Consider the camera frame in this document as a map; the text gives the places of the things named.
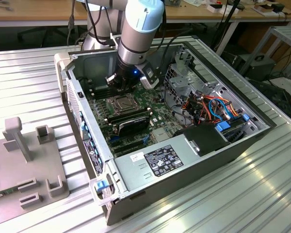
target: electronic device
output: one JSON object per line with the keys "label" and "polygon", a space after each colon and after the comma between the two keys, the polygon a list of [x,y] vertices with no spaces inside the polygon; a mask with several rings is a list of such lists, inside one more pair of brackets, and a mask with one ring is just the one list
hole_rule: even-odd
{"label": "electronic device", "polygon": [[272,8],[275,13],[279,13],[282,12],[283,8],[285,8],[285,5],[281,3],[272,4]]}
{"label": "electronic device", "polygon": [[[249,56],[249,54],[238,55],[236,59],[234,59],[232,67],[237,72],[239,72],[243,65],[246,63]],[[272,72],[275,65],[276,63],[273,59],[262,53],[259,53],[243,76],[260,82],[264,81]]]}
{"label": "electronic device", "polygon": [[89,187],[108,225],[235,160],[275,126],[189,43],[149,53],[153,67],[165,54],[161,84],[136,83],[122,94],[105,79],[116,67],[116,49],[55,56]]}

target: gray 3d-printed holder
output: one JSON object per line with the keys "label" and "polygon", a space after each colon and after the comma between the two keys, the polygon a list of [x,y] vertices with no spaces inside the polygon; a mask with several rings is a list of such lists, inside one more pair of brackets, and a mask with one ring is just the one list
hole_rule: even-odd
{"label": "gray 3d-printed holder", "polygon": [[39,186],[39,182],[37,181],[37,179],[35,177],[33,177],[32,179],[17,183],[17,189],[23,193],[27,190],[36,188]]}
{"label": "gray 3d-printed holder", "polygon": [[28,208],[29,206],[33,206],[42,201],[39,193],[30,194],[23,198],[19,199],[19,206],[23,209]]}
{"label": "gray 3d-printed holder", "polygon": [[48,188],[48,194],[51,198],[61,195],[63,191],[65,190],[65,187],[60,175],[58,175],[57,178],[58,178],[58,182],[52,183],[52,184],[49,183],[48,179],[45,180],[47,184],[47,188]]}
{"label": "gray 3d-printed holder", "polygon": [[7,119],[0,140],[0,223],[69,195],[54,130],[21,129],[18,117]]}

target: power supply label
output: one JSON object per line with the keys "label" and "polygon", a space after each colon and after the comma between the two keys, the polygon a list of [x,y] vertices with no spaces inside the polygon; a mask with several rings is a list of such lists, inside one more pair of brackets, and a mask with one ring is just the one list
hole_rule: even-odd
{"label": "power supply label", "polygon": [[157,177],[183,166],[182,161],[171,145],[152,151],[144,156]]}

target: blue latch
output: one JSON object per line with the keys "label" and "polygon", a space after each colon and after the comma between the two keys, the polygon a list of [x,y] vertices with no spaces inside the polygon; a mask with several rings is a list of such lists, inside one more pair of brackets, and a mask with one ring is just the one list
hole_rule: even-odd
{"label": "blue latch", "polygon": [[85,121],[82,121],[81,122],[81,130],[84,130],[84,128],[85,128]]}
{"label": "blue latch", "polygon": [[245,113],[242,116],[244,118],[245,121],[248,121],[250,119],[250,117]]}
{"label": "blue latch", "polygon": [[219,122],[218,124],[217,124],[217,130],[218,131],[223,131],[223,130],[226,130],[226,129],[228,129],[229,127],[231,127],[226,121],[222,121],[222,122]]}
{"label": "blue latch", "polygon": [[98,181],[95,184],[95,189],[97,190],[97,192],[101,191],[102,189],[108,188],[109,187],[109,183],[108,181],[102,180],[102,181]]}

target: aluminum table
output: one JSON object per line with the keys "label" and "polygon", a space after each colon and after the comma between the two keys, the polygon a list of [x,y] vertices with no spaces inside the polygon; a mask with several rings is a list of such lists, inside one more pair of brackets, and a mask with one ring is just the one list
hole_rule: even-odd
{"label": "aluminum table", "polygon": [[[53,64],[54,54],[79,47],[0,52],[0,138],[4,117],[21,117],[24,133],[53,127],[70,189],[66,199],[0,224],[0,233],[291,231],[291,120],[200,40],[176,41],[189,41],[277,127],[234,162],[107,226],[88,189]],[[201,65],[196,70],[211,76]]]}

